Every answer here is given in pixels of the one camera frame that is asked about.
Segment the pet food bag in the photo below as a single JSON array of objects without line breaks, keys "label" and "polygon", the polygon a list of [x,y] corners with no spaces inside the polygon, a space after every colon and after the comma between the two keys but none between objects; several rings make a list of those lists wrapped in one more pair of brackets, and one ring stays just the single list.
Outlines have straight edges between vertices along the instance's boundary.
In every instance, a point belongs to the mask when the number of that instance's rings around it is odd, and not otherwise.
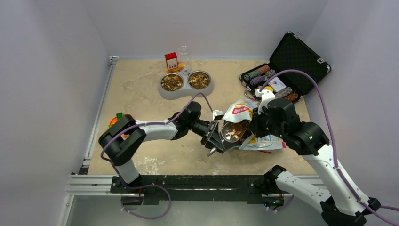
[{"label": "pet food bag", "polygon": [[223,122],[241,122],[249,120],[250,124],[243,136],[243,142],[237,149],[256,151],[262,153],[275,153],[279,149],[286,148],[286,143],[274,135],[271,135],[257,127],[259,103],[252,99],[241,99],[231,104],[224,114]]}]

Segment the silver metal scoop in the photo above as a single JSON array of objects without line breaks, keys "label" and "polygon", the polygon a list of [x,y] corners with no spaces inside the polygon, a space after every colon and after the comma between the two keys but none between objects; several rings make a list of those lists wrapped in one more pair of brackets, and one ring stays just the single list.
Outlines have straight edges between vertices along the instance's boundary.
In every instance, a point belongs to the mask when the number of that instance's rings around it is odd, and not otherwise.
[{"label": "silver metal scoop", "polygon": [[206,138],[205,146],[210,149],[207,154],[208,157],[216,152],[225,153],[233,148],[240,147],[250,121],[243,120],[237,123],[225,121],[221,130],[219,130],[218,124],[218,122],[215,122],[215,126],[211,129],[212,134],[209,134]]}]

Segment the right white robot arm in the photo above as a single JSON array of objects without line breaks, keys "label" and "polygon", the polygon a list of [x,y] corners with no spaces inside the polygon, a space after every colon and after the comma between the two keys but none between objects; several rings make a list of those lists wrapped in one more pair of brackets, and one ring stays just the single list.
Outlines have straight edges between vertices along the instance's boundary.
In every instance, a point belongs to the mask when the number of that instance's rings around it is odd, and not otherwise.
[{"label": "right white robot arm", "polygon": [[381,204],[362,192],[334,154],[324,131],[313,122],[272,123],[271,134],[286,142],[316,171],[325,189],[294,176],[284,167],[274,166],[264,175],[266,194],[282,190],[291,193],[316,209],[329,226],[363,226],[366,215]]}]

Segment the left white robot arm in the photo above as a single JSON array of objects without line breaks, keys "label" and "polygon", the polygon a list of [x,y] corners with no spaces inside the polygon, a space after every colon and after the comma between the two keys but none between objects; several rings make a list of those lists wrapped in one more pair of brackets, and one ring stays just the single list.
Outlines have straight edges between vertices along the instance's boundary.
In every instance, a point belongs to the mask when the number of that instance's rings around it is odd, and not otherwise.
[{"label": "left white robot arm", "polygon": [[104,132],[98,143],[103,151],[101,157],[110,162],[122,180],[122,187],[136,192],[141,185],[141,175],[132,157],[143,142],[153,140],[178,140],[189,131],[201,137],[201,144],[211,151],[224,150],[218,131],[218,121],[223,111],[213,111],[212,121],[200,119],[201,104],[188,103],[181,111],[163,121],[139,121],[131,115],[123,116]]}]

